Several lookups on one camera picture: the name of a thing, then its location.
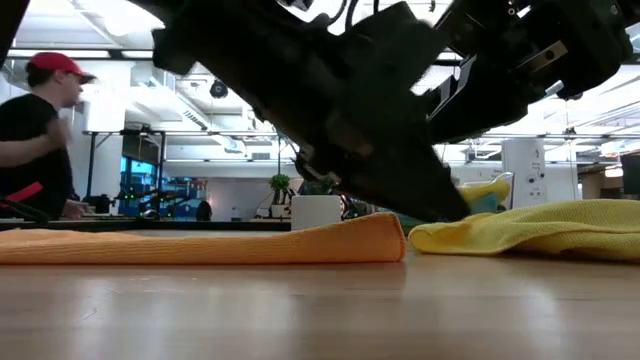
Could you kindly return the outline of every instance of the pillar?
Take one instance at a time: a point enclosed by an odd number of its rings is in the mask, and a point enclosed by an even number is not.
[[[514,174],[513,208],[547,202],[545,149],[542,139],[510,139],[502,143],[502,167]]]
[[[91,136],[83,131],[120,131],[124,129],[125,113],[130,99],[131,68],[134,63],[121,61],[86,61],[80,67],[95,76],[93,84],[83,87],[82,103],[68,112],[72,123],[73,143],[69,156],[73,168],[74,188],[84,198],[87,195]],[[115,197],[120,191],[122,137],[99,135],[96,138],[93,177],[90,195]]]

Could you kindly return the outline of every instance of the potted plant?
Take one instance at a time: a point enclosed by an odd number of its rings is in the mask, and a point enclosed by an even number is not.
[[[271,217],[284,217],[285,209],[291,203],[292,191],[289,189],[290,183],[291,179],[284,174],[273,175],[269,180],[269,186],[271,186],[271,190],[273,190]]]

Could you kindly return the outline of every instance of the desk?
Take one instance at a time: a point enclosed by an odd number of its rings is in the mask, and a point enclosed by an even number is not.
[[[3,360],[637,359],[640,268],[2,267]]]

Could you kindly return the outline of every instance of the red object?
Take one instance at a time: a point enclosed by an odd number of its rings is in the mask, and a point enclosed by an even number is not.
[[[42,184],[40,184],[39,182],[35,182],[22,190],[18,190],[9,196],[6,196],[5,198],[13,202],[22,202],[36,195],[37,193],[42,191],[42,189],[44,189]],[[4,207],[7,207],[7,205],[0,204],[0,207],[4,208]]]
[[[38,69],[66,71],[82,77],[82,83],[86,84],[96,77],[82,71],[80,66],[65,54],[57,52],[40,52],[35,54],[29,61]]]

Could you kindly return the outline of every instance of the man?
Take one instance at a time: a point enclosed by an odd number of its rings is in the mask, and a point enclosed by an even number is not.
[[[0,105],[0,151],[16,152],[22,146],[28,154],[15,156],[12,164],[9,154],[0,153],[0,163],[5,163],[0,166],[0,195],[21,194],[20,202],[54,219],[79,219],[87,205],[69,199],[73,179],[65,146],[68,129],[58,112],[73,107],[82,85],[94,77],[54,52],[36,54],[26,70],[31,93]]]

